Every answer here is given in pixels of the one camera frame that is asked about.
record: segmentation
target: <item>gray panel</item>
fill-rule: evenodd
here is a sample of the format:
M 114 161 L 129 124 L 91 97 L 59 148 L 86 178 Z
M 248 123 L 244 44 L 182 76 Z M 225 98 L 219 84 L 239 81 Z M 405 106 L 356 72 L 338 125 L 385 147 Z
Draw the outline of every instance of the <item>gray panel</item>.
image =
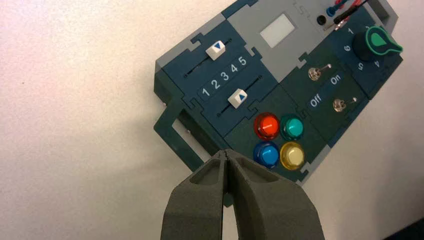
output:
M 212 18 L 210 21 L 205 23 L 203 26 L 201 26 L 199 29 L 197 29 L 195 32 L 190 34 L 188 37 L 186 37 L 184 40 L 182 40 L 180 43 L 178 43 L 175 47 L 173 47 L 171 50 L 169 50 L 167 53 L 162 55 L 156 60 L 156 67 L 155 71 L 156 73 L 163 68 L 165 65 L 167 65 L 170 61 L 172 61 L 174 58 L 176 58 L 178 55 L 180 55 L 182 52 L 184 52 L 186 49 L 193 51 L 198 46 L 200 46 L 200 42 L 196 41 L 195 43 L 191 42 L 191 39 L 193 39 L 198 34 L 206 35 L 211 30 L 216 28 L 220 23 L 222 23 L 226 18 L 220 13 L 216 15 L 214 18 Z
M 370 0 L 365 6 L 368 12 L 371 13 L 370 9 L 373 10 L 375 14 L 371 14 L 373 17 L 378 17 L 378 21 L 376 22 L 382 23 L 384 28 L 392 34 L 399 17 L 387 0 Z
M 308 175 L 303 179 L 303 181 L 297 180 L 297 184 L 302 186 L 306 181 L 309 179 L 311 174 L 315 171 L 315 169 L 318 168 L 318 166 L 324 161 L 324 159 L 327 157 L 327 155 L 330 153 L 331 147 L 328 145 L 325 145 L 325 147 L 319 152 L 319 154 L 315 157 L 315 159 L 312 161 L 312 164 L 309 162 L 305 163 L 303 167 L 300 169 L 302 173 L 304 173 L 306 170 L 309 172 Z
M 228 21 L 246 41 L 246 49 L 256 48 L 262 55 L 263 64 L 281 82 L 295 67 L 300 68 L 306 63 L 299 60 L 300 56 L 309 54 L 331 33 L 331 30 L 324 31 L 316 21 L 328 6 L 328 0 L 259 0 L 252 6 L 245 5 Z M 281 14 L 290 19 L 295 30 L 271 48 L 260 32 Z

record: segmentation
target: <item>green knob pointer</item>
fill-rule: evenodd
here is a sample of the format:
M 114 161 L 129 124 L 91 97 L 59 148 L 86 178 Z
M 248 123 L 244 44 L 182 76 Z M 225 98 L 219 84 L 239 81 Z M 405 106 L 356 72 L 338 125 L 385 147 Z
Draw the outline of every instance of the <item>green knob pointer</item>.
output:
M 382 27 L 372 26 L 366 32 L 355 35 L 353 50 L 362 61 L 370 62 L 377 56 L 398 54 L 404 49 Z

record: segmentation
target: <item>dark blue panel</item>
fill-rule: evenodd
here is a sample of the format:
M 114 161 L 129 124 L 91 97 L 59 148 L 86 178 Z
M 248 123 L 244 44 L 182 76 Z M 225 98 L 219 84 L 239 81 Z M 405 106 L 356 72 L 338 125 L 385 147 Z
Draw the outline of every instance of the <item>dark blue panel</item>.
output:
M 219 40 L 226 51 L 213 61 L 205 51 Z M 254 56 L 248 53 L 246 43 L 227 20 L 207 35 L 197 35 L 195 41 L 201 45 L 184 51 L 163 70 L 184 93 L 184 102 L 189 107 L 193 99 L 199 102 L 204 117 L 224 137 L 243 118 L 250 119 L 256 111 L 248 106 L 265 98 L 278 83 L 261 62 L 262 56 L 256 49 Z M 247 99 L 235 109 L 228 98 L 237 89 L 245 90 Z
M 226 20 L 207 35 L 197 35 L 192 42 L 196 41 L 201 43 L 199 47 L 191 52 L 186 49 L 163 67 L 169 78 L 184 93 L 183 100 L 190 107 L 192 107 L 190 101 L 198 96 L 199 89 L 207 82 L 210 84 L 212 78 L 227 68 L 235 58 L 246 53 L 245 41 Z M 213 61 L 206 54 L 206 49 L 217 41 L 222 41 L 226 45 L 226 52 Z
M 352 49 L 355 34 L 365 32 L 375 24 L 364 8 L 352 15 L 347 24 L 333 32 L 324 41 L 334 50 L 340 60 L 352 70 L 352 76 L 369 99 L 375 96 L 381 86 L 402 62 L 399 54 L 375 57 L 371 62 L 361 61 Z
M 342 137 L 342 135 L 346 132 L 348 127 L 354 122 L 354 120 L 359 116 L 359 114 L 364 110 L 364 108 L 367 106 L 367 104 L 370 101 L 366 98 L 363 99 L 363 101 L 349 114 L 347 115 L 347 123 L 345 126 L 342 126 L 339 128 L 339 130 L 334 134 L 334 137 L 328 141 L 328 145 L 330 148 L 334 147 L 336 145 L 337 141 Z
M 235 3 L 231 4 L 224 11 L 222 11 L 222 15 L 228 19 L 231 15 L 235 14 L 239 9 L 241 9 L 244 5 L 252 6 L 258 0 L 237 0 Z

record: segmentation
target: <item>blue wire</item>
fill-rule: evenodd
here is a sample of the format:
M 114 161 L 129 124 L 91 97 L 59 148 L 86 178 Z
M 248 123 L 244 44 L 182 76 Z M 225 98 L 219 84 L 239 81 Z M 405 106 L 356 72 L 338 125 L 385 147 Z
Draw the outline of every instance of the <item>blue wire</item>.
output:
M 327 15 L 329 17 L 334 17 L 334 15 L 336 15 L 336 11 L 339 10 L 340 7 L 343 6 L 343 4 L 345 4 L 347 1 L 349 0 L 342 0 L 339 4 L 327 8 Z

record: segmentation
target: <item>white surface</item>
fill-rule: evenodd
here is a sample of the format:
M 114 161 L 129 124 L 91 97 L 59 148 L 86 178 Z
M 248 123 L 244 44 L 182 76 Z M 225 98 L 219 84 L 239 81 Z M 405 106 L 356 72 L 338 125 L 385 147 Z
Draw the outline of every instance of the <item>white surface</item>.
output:
M 190 171 L 153 131 L 155 59 L 231 2 L 1 1 L 2 239 L 159 239 Z M 424 217 L 424 2 L 389 2 L 405 61 L 304 185 L 328 240 Z
M 295 26 L 293 26 L 287 16 L 283 13 L 265 27 L 265 29 L 260 32 L 260 35 L 265 42 L 273 48 L 286 38 L 294 29 Z
M 241 90 L 241 89 L 237 89 L 235 90 L 235 92 L 229 96 L 228 98 L 228 102 L 236 109 L 238 109 L 240 107 L 240 105 L 246 101 L 246 99 L 248 98 L 248 94 Z
M 206 49 L 206 53 L 209 55 L 209 57 L 212 60 L 217 60 L 222 54 L 225 53 L 225 45 L 222 41 L 217 41 L 212 46 L 210 46 L 208 49 Z

